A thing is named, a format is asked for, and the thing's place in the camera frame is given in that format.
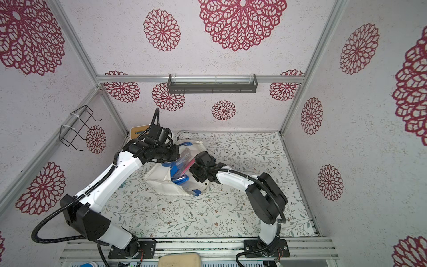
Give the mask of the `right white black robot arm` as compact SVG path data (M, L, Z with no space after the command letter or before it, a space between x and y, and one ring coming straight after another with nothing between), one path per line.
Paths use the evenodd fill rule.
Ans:
M267 173L250 176L231 169L208 152L203 151L195 156L195 162L190 172L196 181L206 180L219 185L227 185L245 192L253 212L261 222L257 240L245 241L245 251L241 256L246 257L283 257L284 248L281 246L281 227L286 223L284 215L288 199L275 180Z

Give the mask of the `white canvas cartoon tote bag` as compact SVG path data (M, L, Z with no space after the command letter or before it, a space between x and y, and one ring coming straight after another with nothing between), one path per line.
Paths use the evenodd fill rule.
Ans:
M183 140L179 142L179 153L181 153L185 148L191 150L193 158L195 156L206 150L203 142L195 140ZM182 169L176 167L175 161L169 163L155 164L154 167L146 173L143 179L148 183L148 185L160 195L170 195L170 196L199 196L201 195L210 185L209 180L206 180L204 183L196 181L190 169L185 173L189 177L189 180L182 185L176 185L171 181L171 178L180 177Z

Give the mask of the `clear plastic compass set case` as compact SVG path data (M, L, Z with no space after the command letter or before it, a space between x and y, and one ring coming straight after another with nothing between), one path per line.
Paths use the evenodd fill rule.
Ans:
M175 161L176 167L178 169L184 168L191 160L193 159L191 150L185 148L181 153L180 157Z

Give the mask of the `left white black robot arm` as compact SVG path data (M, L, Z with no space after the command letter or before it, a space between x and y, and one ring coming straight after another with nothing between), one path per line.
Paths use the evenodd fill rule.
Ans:
M144 164L169 163L179 158L179 147L173 143L172 132L160 125L160 110L156 109L149 125L137 138L130 140L116 152L112 164L92 183L75 196L65 195L60 208L37 224L31 239L38 244L54 244L72 240L89 240L98 247L111 245L122 257L138 256L138 238L116 226L101 214L112 194ZM78 235L63 238L41 238L40 230L53 218L63 214L68 226Z

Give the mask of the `pink plastic pencil case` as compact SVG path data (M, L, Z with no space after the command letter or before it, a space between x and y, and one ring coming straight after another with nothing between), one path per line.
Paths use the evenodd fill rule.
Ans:
M188 162L188 164L183 168L182 173L180 176L185 175L185 173L192 167L192 165L195 163L195 158L193 158L191 161Z

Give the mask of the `blue plastic box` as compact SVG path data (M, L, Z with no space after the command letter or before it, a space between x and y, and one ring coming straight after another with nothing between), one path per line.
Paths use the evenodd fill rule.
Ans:
M180 177L171 178L171 181L176 185L182 185L183 183L187 182L189 180L189 177L187 175L182 175Z

